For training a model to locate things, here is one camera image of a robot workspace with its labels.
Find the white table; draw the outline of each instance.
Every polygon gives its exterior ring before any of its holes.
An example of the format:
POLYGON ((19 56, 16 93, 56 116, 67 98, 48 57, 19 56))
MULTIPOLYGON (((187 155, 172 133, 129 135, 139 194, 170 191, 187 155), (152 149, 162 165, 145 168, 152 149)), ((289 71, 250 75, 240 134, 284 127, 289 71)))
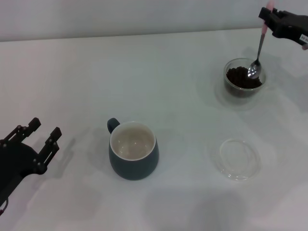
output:
POLYGON ((62 130, 43 176, 27 177, 0 217, 2 231, 306 231, 307 54, 268 34, 268 87, 234 109, 215 85, 233 58, 255 58, 260 29, 0 43, 0 137, 38 117, 25 143, 62 130), (106 122, 155 132, 160 162, 140 181, 108 159, 106 122), (258 150, 253 179, 224 177, 210 155, 227 138, 258 150))

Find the glass bowl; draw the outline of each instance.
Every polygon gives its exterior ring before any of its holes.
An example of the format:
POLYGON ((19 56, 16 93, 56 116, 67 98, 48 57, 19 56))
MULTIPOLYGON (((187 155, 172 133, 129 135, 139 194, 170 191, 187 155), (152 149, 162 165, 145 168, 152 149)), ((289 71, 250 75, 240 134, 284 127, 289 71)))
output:
POLYGON ((233 96, 239 97, 239 98, 247 98, 247 97, 251 97, 253 95, 255 95, 258 91, 261 90, 261 88, 263 88, 266 84, 266 74, 264 72, 264 69, 262 69, 259 79, 262 83, 261 86, 257 87, 257 88, 251 88, 251 89, 247 89, 247 88, 240 88, 236 85, 234 85, 233 83, 231 83, 229 81, 229 79, 227 78, 227 72, 229 69, 231 68, 237 68, 239 66, 245 67, 245 68, 249 68, 250 64, 253 62, 254 60, 251 59, 247 59, 247 58, 238 58, 238 59, 233 59, 231 61, 229 61, 223 71, 223 75, 224 75, 224 79, 225 79, 225 88, 226 90, 233 96))

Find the dark blue mug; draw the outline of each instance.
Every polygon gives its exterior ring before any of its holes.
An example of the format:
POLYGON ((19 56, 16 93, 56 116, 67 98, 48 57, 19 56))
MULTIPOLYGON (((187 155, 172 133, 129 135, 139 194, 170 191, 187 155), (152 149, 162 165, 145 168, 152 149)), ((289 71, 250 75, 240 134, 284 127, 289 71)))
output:
POLYGON ((157 166, 159 150, 152 130, 139 122, 107 122, 111 134, 109 160, 114 171, 127 180, 141 180, 157 166))

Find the metal spoon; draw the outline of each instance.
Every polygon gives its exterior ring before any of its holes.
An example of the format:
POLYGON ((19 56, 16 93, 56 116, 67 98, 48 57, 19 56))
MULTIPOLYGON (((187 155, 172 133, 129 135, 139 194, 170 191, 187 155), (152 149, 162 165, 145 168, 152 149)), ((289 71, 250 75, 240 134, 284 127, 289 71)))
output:
POLYGON ((265 37, 265 34, 261 34, 258 56, 257 56, 257 59, 248 68, 248 72, 247 72, 248 78, 252 78, 252 79, 258 78, 261 73, 262 67, 261 67, 261 63, 259 62, 259 56, 260 56, 260 52, 262 49, 264 37, 265 37))

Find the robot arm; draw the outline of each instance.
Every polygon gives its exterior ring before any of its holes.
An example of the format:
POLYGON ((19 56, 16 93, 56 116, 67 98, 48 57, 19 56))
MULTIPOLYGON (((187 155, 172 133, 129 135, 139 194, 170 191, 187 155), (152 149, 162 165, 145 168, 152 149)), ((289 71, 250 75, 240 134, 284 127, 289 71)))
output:
POLYGON ((308 16, 296 15, 287 11, 277 11, 263 7, 259 18, 273 31, 276 38, 286 38, 308 48, 308 16))

